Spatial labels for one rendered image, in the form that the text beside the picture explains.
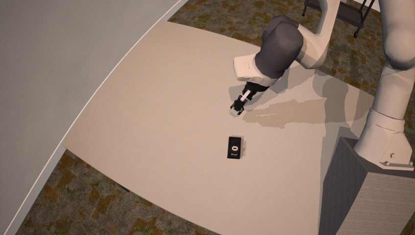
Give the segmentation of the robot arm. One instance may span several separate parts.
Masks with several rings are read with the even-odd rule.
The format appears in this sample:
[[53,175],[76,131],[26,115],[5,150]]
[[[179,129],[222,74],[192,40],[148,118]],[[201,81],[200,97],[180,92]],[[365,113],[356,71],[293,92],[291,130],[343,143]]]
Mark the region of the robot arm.
[[[284,15],[262,33],[258,53],[235,57],[238,81],[268,87],[294,60],[316,69],[326,60],[340,0],[317,0],[322,16],[316,34]],[[382,169],[414,170],[403,119],[415,83],[415,0],[378,0],[386,57],[356,153]]]

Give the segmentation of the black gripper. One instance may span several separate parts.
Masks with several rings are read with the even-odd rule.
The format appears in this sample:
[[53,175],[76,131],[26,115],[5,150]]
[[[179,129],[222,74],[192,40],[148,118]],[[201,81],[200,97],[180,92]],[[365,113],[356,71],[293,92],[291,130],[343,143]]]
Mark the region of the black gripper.
[[243,94],[241,94],[238,97],[238,99],[234,101],[235,104],[233,105],[230,111],[236,116],[240,112],[240,110],[245,106],[245,104],[249,100],[252,100],[253,95],[255,95],[257,92],[264,92],[268,88],[269,86],[265,87],[253,82],[247,82],[244,90],[242,91]]

